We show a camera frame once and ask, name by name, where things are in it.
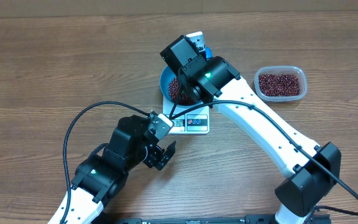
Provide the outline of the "blue plastic measuring scoop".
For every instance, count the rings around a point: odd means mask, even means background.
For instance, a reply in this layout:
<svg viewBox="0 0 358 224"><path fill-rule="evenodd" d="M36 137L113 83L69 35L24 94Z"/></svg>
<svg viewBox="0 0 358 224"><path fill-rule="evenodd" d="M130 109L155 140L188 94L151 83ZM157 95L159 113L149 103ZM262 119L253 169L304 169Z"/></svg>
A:
<svg viewBox="0 0 358 224"><path fill-rule="evenodd" d="M206 52L206 59L207 60L210 60L211 58L213 58L213 53L212 53L212 51L211 51L211 49L209 47L206 47L205 52Z"/></svg>

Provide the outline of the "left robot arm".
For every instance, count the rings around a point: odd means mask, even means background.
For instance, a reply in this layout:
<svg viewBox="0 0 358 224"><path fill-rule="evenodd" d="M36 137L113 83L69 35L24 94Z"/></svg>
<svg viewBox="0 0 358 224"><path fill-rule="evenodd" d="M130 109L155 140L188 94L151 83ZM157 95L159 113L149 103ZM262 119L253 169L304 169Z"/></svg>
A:
<svg viewBox="0 0 358 224"><path fill-rule="evenodd" d="M68 193L49 224L91 223L125 186L129 171L143 162L162 170L175 153L158 142L174 123L164 114L121 118L109 143L98 146L75 171Z"/></svg>

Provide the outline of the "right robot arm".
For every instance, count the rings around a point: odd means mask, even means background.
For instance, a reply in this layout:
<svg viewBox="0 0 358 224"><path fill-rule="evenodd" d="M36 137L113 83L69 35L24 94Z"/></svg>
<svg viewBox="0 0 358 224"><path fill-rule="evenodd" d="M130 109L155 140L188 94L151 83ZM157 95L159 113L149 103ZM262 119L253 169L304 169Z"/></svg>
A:
<svg viewBox="0 0 358 224"><path fill-rule="evenodd" d="M336 184L340 150L320 146L285 122L255 95L222 57L208 57L203 42L179 36L160 56L194 101L208 103L242 128L273 160L285 180L275 189L275 223L306 223Z"/></svg>

